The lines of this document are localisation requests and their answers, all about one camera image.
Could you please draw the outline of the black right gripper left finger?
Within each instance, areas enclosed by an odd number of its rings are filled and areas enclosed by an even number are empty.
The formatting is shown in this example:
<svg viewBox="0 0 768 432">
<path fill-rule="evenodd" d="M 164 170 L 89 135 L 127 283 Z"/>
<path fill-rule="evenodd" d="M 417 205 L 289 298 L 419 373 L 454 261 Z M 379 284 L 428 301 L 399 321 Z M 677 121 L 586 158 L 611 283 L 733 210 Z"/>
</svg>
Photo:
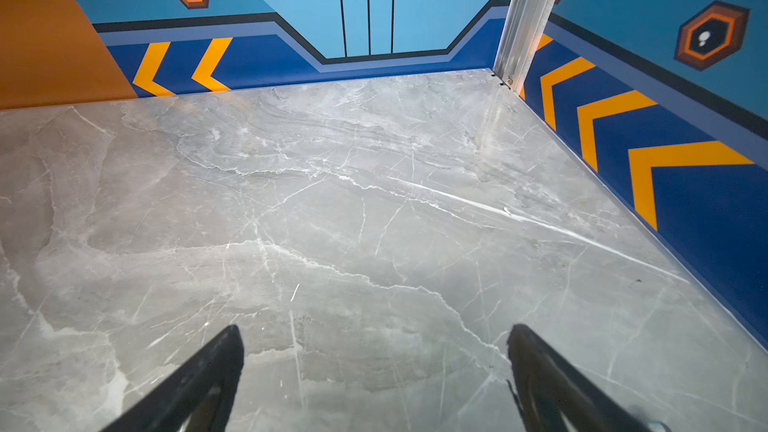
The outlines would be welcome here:
<svg viewBox="0 0 768 432">
<path fill-rule="evenodd" d="M 239 328 L 229 325 L 107 431 L 223 431 L 244 366 Z"/>
</svg>

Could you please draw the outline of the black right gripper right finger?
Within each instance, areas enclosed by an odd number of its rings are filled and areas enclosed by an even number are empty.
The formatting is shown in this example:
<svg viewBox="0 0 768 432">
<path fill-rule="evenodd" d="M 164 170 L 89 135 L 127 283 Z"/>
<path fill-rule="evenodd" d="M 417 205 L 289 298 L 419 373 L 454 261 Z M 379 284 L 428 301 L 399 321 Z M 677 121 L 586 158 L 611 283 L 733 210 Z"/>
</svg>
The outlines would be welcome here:
<svg viewBox="0 0 768 432">
<path fill-rule="evenodd" d="M 518 323 L 507 340 L 510 385 L 527 431 L 645 431 L 543 338 Z"/>
</svg>

